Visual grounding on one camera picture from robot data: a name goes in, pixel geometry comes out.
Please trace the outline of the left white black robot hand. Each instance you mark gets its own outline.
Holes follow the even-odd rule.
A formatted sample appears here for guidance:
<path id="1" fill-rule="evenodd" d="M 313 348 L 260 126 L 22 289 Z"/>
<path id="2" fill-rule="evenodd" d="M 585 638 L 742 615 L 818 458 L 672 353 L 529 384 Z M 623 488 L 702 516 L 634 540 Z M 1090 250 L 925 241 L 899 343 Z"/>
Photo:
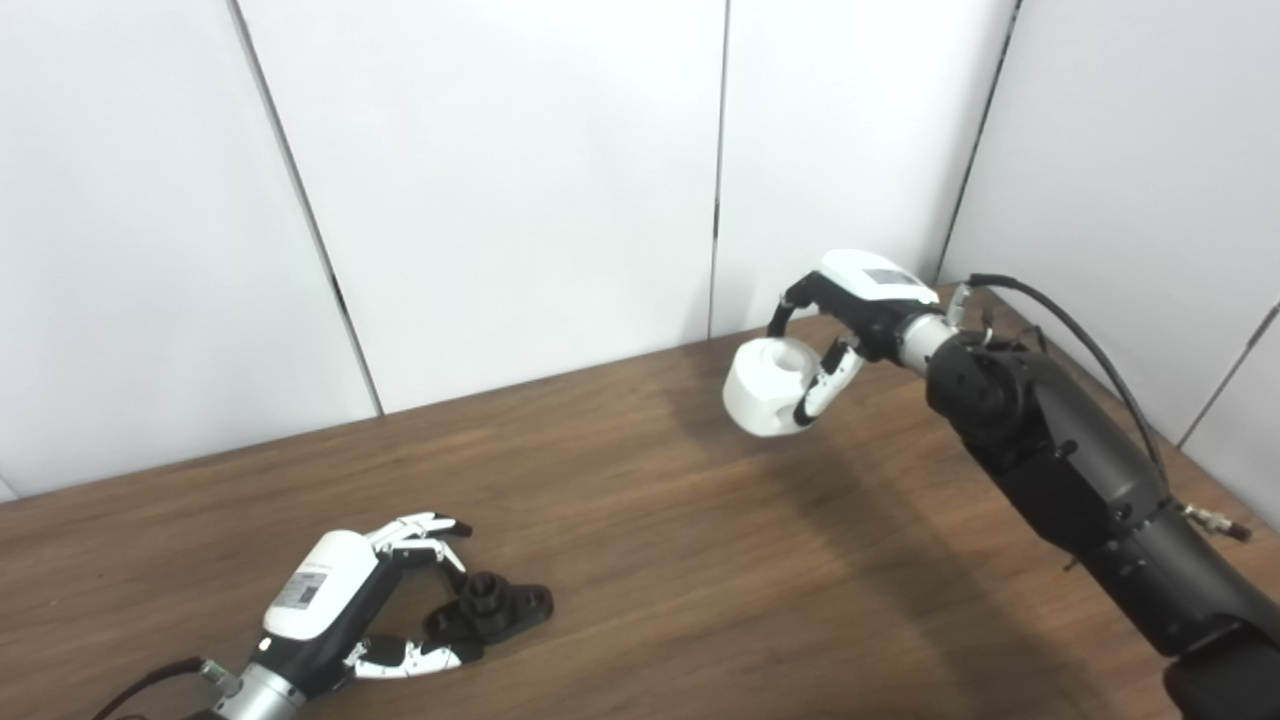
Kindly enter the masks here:
<path id="1" fill-rule="evenodd" d="M 439 568 L 451 587 L 461 589 L 467 569 L 447 538 L 471 533 L 462 521 L 436 512 L 397 518 L 365 534 L 325 533 L 265 612 L 251 665 L 316 700 L 353 679 L 424 676 L 479 662 L 485 650 L 475 642 L 369 633 L 410 569 Z"/>

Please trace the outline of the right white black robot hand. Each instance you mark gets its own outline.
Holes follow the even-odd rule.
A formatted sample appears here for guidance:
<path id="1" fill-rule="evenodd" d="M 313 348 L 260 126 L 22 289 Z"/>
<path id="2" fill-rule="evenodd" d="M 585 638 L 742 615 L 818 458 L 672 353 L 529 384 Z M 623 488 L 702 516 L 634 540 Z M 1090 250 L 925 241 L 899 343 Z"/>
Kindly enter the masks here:
<path id="1" fill-rule="evenodd" d="M 810 306 L 840 322 L 847 334 L 822 355 L 794 406 L 801 429 L 864 364 L 890 361 L 925 377 L 937 348 L 955 334 L 929 286 L 887 258 L 855 249 L 828 251 L 815 270 L 791 284 L 780 296 L 767 337 L 783 338 L 795 311 Z"/>

